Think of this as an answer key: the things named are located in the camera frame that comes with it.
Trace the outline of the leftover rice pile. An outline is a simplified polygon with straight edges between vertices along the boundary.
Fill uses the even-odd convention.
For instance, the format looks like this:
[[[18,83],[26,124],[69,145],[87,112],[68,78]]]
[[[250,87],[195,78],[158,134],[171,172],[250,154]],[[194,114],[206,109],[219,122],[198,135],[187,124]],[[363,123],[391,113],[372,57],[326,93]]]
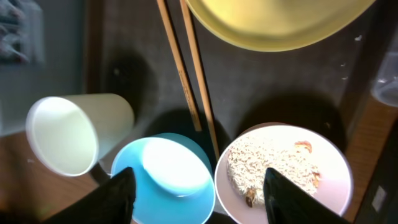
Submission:
[[[263,185],[266,169],[273,168],[306,193],[317,192],[320,180],[308,141],[279,143],[272,139],[245,137],[228,150],[227,174],[248,207],[264,206]]]

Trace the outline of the pink bowl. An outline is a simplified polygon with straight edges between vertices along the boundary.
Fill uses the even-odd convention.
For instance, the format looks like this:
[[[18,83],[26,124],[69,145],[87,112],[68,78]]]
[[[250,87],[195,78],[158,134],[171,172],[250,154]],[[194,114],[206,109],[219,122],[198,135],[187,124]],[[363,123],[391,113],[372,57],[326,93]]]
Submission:
[[[313,147],[313,157],[319,167],[320,181],[313,198],[339,216],[343,216],[353,196],[353,175],[341,151],[327,138],[298,126],[283,123],[262,123],[245,130],[234,142],[248,136],[272,139],[278,145],[293,146],[299,140],[308,141]],[[227,147],[218,160],[215,170],[215,191],[221,206],[238,224],[267,223],[264,206],[249,207],[233,187],[227,170]]]

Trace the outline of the blue bowl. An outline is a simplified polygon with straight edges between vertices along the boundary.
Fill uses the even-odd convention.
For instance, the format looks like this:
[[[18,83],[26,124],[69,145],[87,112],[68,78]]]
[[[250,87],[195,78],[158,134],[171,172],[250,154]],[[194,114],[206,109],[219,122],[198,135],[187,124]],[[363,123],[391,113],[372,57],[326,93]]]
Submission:
[[[206,223],[215,207],[213,174],[204,150],[175,133],[136,139],[114,158],[111,176],[134,171],[136,223]]]

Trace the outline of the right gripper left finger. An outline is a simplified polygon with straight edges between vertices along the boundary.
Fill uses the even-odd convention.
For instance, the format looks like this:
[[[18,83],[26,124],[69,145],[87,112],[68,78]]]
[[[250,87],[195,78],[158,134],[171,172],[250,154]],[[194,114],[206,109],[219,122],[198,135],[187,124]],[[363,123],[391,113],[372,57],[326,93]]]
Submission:
[[[47,224],[130,224],[136,179],[127,167],[86,197],[44,221]]]

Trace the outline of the white cup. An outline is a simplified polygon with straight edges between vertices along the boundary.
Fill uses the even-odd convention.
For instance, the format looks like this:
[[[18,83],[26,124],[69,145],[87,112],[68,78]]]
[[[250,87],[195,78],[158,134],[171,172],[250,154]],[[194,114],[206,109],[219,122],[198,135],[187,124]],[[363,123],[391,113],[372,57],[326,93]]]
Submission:
[[[81,176],[125,139],[135,114],[113,93],[48,96],[30,108],[25,130],[29,145],[52,172]]]

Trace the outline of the yellow plate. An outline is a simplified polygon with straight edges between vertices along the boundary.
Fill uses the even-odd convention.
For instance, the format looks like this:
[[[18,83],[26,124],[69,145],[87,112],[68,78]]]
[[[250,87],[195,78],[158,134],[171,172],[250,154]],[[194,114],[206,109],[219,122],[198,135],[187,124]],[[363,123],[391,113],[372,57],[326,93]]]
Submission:
[[[283,52],[340,31],[375,0],[187,0],[193,15],[221,40],[257,52]]]

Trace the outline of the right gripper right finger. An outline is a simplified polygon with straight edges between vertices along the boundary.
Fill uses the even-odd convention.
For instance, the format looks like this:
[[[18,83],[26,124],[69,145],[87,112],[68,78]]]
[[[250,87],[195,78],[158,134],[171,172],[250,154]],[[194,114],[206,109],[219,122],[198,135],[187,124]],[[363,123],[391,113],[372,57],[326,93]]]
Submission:
[[[266,169],[263,192],[269,224],[349,224],[273,168]]]

